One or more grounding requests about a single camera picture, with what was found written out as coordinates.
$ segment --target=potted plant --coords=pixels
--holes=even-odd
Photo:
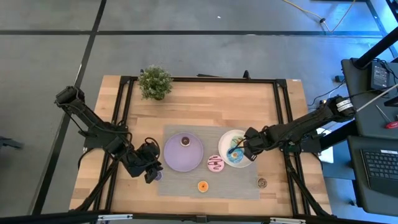
[[[151,65],[138,78],[143,99],[163,100],[171,92],[173,79],[169,72],[160,66]]]

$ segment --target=gray placemat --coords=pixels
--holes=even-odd
[[[219,173],[211,172],[207,168],[208,158],[213,154],[218,155],[220,137],[232,129],[236,128],[166,126],[164,129],[164,144],[174,134],[188,132],[200,139],[203,144],[204,154],[199,166],[190,172],[174,171],[164,163],[163,178],[159,181],[158,187],[159,195],[258,200],[259,189],[256,184],[257,167],[255,162],[245,168],[234,168],[225,164],[224,169]],[[199,192],[197,188],[201,180],[205,180],[209,184],[209,189],[205,193]]]

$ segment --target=computer keyboard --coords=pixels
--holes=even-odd
[[[398,151],[362,149],[369,187],[398,197]]]

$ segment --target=red object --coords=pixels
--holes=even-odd
[[[386,125],[386,128],[387,128],[387,129],[398,128],[398,121],[393,121],[393,122],[391,122],[391,123],[388,123],[388,124]]]

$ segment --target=gray floor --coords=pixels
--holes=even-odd
[[[349,6],[349,3],[310,0],[296,2],[325,16],[330,27],[334,27]],[[383,23],[391,21],[383,13],[387,6],[380,1],[374,4],[377,13],[384,16]],[[0,30],[90,30],[99,5],[100,1],[94,0],[1,0]],[[99,29],[322,30],[312,17],[282,1],[260,0],[108,1]],[[337,30],[375,31],[377,25],[366,4],[359,2]],[[0,151],[0,217],[28,212],[62,116],[53,104],[54,97],[75,81],[87,40],[86,35],[0,35],[0,135],[25,143],[23,151],[7,147]],[[377,41],[379,38],[375,37],[97,36],[81,87],[88,106],[93,107],[103,75],[137,75],[141,68],[152,64],[163,66],[174,76],[204,73],[241,77],[247,69],[255,78],[303,80],[307,102],[311,103],[315,96],[337,86],[332,79],[341,75],[341,59],[359,57]],[[380,58],[392,60],[392,55],[386,51]],[[337,93],[346,95],[346,88],[333,94]],[[77,128],[70,125],[45,213],[67,211],[82,144]],[[353,196],[349,194],[352,186],[341,181],[326,179],[335,215],[397,221],[363,215],[360,208],[347,206],[345,200]]]

